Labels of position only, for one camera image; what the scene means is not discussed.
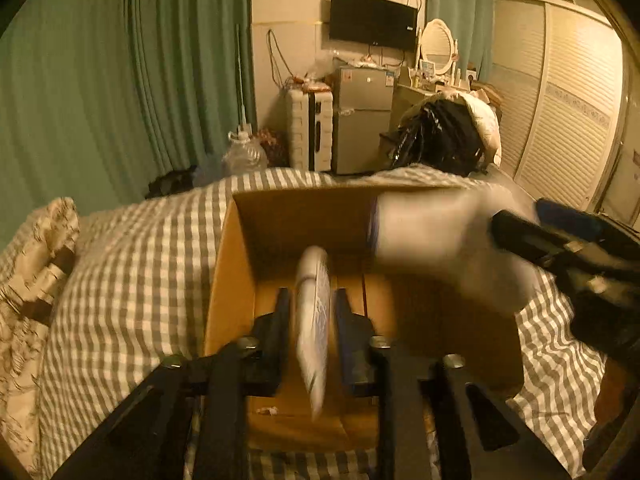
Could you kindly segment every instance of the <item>mirror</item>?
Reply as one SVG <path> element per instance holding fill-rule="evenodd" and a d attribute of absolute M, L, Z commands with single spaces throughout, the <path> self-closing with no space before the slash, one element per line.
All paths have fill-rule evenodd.
<path fill-rule="evenodd" d="M 451 68 L 453 49 L 453 38 L 447 24 L 438 19 L 427 23 L 420 38 L 420 54 L 435 65 L 436 75 L 442 75 Z"/>

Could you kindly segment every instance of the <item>refrigerator door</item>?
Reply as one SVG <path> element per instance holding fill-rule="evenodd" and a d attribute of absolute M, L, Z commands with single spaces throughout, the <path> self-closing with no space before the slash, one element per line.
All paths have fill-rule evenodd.
<path fill-rule="evenodd" d="M 341 110 L 391 110 L 394 73 L 371 68 L 341 68 L 337 108 Z"/>
<path fill-rule="evenodd" d="M 380 134 L 389 128 L 391 112 L 358 110 L 335 117 L 332 170 L 337 174 L 365 173 L 388 168 L 380 150 Z"/>

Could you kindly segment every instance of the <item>curtain fold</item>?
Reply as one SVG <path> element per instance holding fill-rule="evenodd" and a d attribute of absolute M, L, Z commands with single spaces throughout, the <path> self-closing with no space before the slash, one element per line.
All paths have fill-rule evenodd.
<path fill-rule="evenodd" d="M 249 24 L 248 0 L 27 0 L 0 37 L 0 246 L 54 197 L 84 215 L 220 160 L 241 95 L 255 124 Z"/>
<path fill-rule="evenodd" d="M 462 75 L 471 62 L 478 79 L 486 81 L 492 64 L 494 0 L 427 0 L 426 21 L 435 18 L 447 23 L 458 40 Z"/>

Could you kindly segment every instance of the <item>gingham fabric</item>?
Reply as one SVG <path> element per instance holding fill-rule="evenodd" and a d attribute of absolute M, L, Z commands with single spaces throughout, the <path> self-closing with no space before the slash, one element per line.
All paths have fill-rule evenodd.
<path fill-rule="evenodd" d="M 60 297 L 42 371 L 42 465 L 49 478 L 164 356 L 202 347 L 226 204 L 237 190 L 331 186 L 325 175 L 267 170 L 177 196 L 82 218 L 78 261 Z M 424 166 L 355 185 L 487 186 Z M 36 214 L 0 254 L 0 280 Z M 572 476 L 594 424 L 603 358 L 568 333 L 571 306 L 540 272 L 536 297 L 518 314 L 525 385 L 511 406 Z M 336 454 L 252 450 L 255 480 L 366 479 L 371 450 Z"/>

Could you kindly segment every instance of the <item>white louvered door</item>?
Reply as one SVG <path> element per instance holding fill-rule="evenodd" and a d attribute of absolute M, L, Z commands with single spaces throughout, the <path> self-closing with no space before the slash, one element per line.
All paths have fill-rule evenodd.
<path fill-rule="evenodd" d="M 586 208 L 609 155 L 622 92 L 612 28 L 545 4 L 546 59 L 538 111 L 515 175 L 534 198 Z"/>
<path fill-rule="evenodd" d="M 501 170 L 514 176 L 538 102 L 545 53 L 545 6 L 494 0 L 494 64 L 489 83 L 503 98 Z"/>

